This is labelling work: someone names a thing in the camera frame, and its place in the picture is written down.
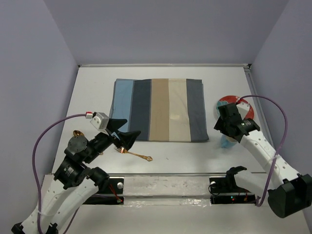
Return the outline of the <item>gold fork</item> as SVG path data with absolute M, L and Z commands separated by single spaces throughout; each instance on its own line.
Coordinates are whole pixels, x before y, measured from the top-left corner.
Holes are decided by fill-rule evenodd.
M 144 159 L 144 160 L 146 160 L 146 161 L 148 161 L 148 162 L 153 161 L 153 158 L 152 158 L 151 156 L 145 156 L 145 155 L 140 155 L 140 154 L 132 153 L 132 152 L 127 151 L 127 150 L 126 150 L 125 148 L 123 148 L 123 147 L 121 147 L 121 148 L 114 147 L 114 149 L 115 149 L 117 152 L 121 153 L 121 154 L 131 154 L 131 155 L 137 156 L 137 157 L 139 157 L 139 158 L 142 158 L 142 159 Z

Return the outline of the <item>light blue mug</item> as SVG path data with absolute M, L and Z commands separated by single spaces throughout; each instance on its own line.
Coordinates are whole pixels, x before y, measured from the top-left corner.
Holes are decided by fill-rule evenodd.
M 226 136 L 226 135 L 222 135 L 222 137 L 220 139 L 221 148 L 227 148 L 228 149 L 228 148 L 233 147 L 237 143 L 238 142 L 234 138 L 231 138 L 231 137 Z

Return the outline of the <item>red and teal plate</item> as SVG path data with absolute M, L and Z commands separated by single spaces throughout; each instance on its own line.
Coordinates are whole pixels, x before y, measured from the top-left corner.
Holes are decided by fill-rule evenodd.
M 238 96 L 224 96 L 221 99 L 219 99 L 215 106 L 215 113 L 217 118 L 219 118 L 219 107 L 223 105 L 227 105 L 229 103 L 236 103 L 236 101 L 239 99 Z M 238 111 L 243 119 L 254 119 L 254 109 L 253 107 L 246 101 L 246 100 L 240 100 L 237 104 Z

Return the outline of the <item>gold spoon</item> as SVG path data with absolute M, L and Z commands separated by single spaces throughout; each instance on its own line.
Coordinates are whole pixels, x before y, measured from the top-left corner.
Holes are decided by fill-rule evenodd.
M 73 146 L 73 151 L 75 154 L 80 154 L 86 157 L 85 149 L 87 147 L 87 143 L 90 141 L 86 138 L 83 132 L 79 130 L 73 131 L 73 143 L 71 143 L 71 146 Z

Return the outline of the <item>striped cloth placemat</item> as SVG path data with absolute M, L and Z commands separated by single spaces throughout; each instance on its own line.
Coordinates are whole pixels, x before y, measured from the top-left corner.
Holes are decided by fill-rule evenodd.
M 140 131 L 138 141 L 209 140 L 200 79 L 117 79 L 110 117 L 126 119 L 119 131 Z

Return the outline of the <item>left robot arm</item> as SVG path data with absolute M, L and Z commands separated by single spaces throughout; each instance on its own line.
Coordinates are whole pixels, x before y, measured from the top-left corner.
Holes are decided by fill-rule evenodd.
M 42 195 L 41 187 L 38 187 L 36 208 L 23 222 L 12 227 L 12 233 L 57 234 L 88 198 L 110 187 L 109 175 L 101 168 L 89 168 L 87 164 L 111 145 L 125 150 L 133 146 L 141 132 L 120 132 L 119 128 L 126 122 L 126 119 L 102 121 L 93 117 L 92 124 L 99 133 L 92 140 L 84 134 L 74 134 L 46 194 Z

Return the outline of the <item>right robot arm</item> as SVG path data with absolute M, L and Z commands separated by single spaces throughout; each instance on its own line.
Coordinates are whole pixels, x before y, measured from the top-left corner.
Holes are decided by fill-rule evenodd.
M 229 103 L 219 106 L 219 118 L 214 129 L 235 139 L 247 149 L 267 173 L 267 181 L 261 182 L 245 167 L 227 171 L 224 185 L 229 191 L 238 188 L 253 193 L 257 206 L 268 202 L 279 218 L 288 217 L 312 204 L 312 177 L 302 175 L 277 153 L 267 141 L 253 119 L 242 119 L 237 105 Z

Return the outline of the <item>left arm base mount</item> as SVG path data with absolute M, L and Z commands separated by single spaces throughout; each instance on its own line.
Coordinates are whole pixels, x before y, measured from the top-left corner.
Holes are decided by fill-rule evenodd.
M 88 176 L 96 186 L 98 191 L 90 196 L 84 205 L 123 205 L 123 188 L 118 188 L 119 183 L 124 182 L 121 177 L 110 178 L 110 176 L 99 167 L 93 168 Z

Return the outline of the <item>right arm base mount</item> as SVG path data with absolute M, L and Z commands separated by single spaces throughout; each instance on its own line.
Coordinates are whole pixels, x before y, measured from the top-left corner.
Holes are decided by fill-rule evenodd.
M 247 168 L 231 167 L 223 177 L 209 178 L 208 192 L 212 205 L 219 204 L 256 204 L 256 197 L 250 191 L 238 187 L 235 175 L 241 175 Z

